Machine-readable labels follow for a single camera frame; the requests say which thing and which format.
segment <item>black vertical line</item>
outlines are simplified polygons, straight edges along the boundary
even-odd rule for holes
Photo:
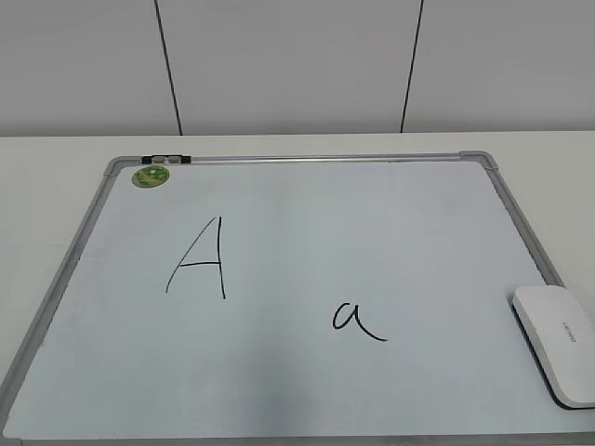
[[[223,267],[221,266],[221,217],[219,217],[219,224],[217,228],[217,260],[219,262],[219,278],[221,279],[221,293],[223,300],[226,299],[225,287],[223,286]]]
[[[424,1],[425,0],[419,0],[419,16],[417,16],[416,39],[413,43],[413,54],[411,55],[411,66],[409,67],[409,79],[407,80],[407,92],[405,93],[405,103],[403,105],[403,114],[401,116],[401,133],[403,132],[403,127],[405,125],[405,114],[407,113],[407,103],[409,102],[409,91],[411,90],[411,79],[413,78],[413,67],[416,63],[417,40],[419,39],[419,28],[421,26],[421,13],[424,10]]]
[[[169,87],[171,89],[171,98],[174,100],[174,112],[176,113],[176,121],[178,122],[178,132],[182,136],[182,122],[179,119],[178,100],[176,99],[176,89],[174,88],[174,79],[171,75],[171,68],[169,67],[169,56],[167,55],[167,46],[165,45],[164,25],[161,22],[161,12],[159,12],[159,4],[157,0],[153,0],[155,4],[155,14],[157,15],[157,23],[159,24],[159,34],[161,35],[161,47],[164,50],[165,66],[167,67],[167,78],[169,79]]]

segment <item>table surface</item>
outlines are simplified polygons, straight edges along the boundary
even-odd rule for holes
[[[595,132],[0,138],[0,378],[116,156],[488,151],[567,288],[595,321]]]

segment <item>whiteboard eraser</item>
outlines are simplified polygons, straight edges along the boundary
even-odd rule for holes
[[[595,407],[595,329],[576,298],[560,286],[521,286],[512,306],[558,402]]]

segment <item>white wall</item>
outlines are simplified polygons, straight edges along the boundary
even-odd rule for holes
[[[419,0],[162,0],[185,134],[395,132]]]
[[[150,0],[0,0],[0,136],[178,132]]]
[[[0,0],[0,136],[595,130],[595,1]]]
[[[595,129],[595,1],[426,0],[405,132]]]

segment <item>black marker writing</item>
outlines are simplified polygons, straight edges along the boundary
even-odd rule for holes
[[[206,229],[209,226],[211,226],[211,223],[213,223],[216,219],[218,219],[218,227],[217,227],[217,262],[196,262],[196,263],[184,263],[184,264],[182,264],[182,262],[184,261],[184,259],[186,258],[186,256],[190,253],[190,251],[192,250],[192,248],[198,242],[198,239],[201,238],[201,235],[203,235],[205,233]],[[200,233],[196,236],[196,238],[194,239],[194,241],[190,245],[190,248],[188,248],[188,250],[184,253],[184,256],[182,256],[182,259],[176,265],[176,268],[174,269],[174,272],[172,272],[171,273],[171,276],[169,276],[169,280],[167,281],[167,285],[165,286],[165,293],[167,294],[167,292],[169,291],[169,285],[171,284],[171,281],[174,279],[174,276],[176,275],[176,272],[178,272],[178,269],[184,268],[184,267],[196,267],[196,266],[199,266],[199,265],[218,265],[219,266],[219,278],[220,278],[220,281],[221,281],[221,294],[223,295],[223,299],[225,300],[226,296],[225,296],[225,287],[223,286],[223,267],[221,266],[221,217],[217,218],[216,216],[214,216],[213,218],[211,218],[211,220],[206,224],[206,226],[203,228],[203,230],[201,230]]]
[[[360,328],[362,330],[364,330],[364,333],[366,333],[368,336],[372,337],[373,339],[376,339],[376,341],[380,341],[380,342],[387,342],[388,339],[383,339],[381,337],[376,336],[375,334],[370,333],[362,324],[362,321],[360,321],[360,306],[356,305],[355,308],[353,309],[353,311],[350,313],[349,317],[341,324],[337,324],[337,316],[338,313],[347,305],[351,305],[349,302],[345,302],[343,304],[341,304],[341,306],[339,308],[337,308],[337,311],[335,311],[335,316],[333,316],[333,328],[335,328],[335,330],[340,330],[341,328],[343,328],[345,325],[347,325],[351,318],[355,318],[355,321],[357,322],[357,324],[360,326]]]

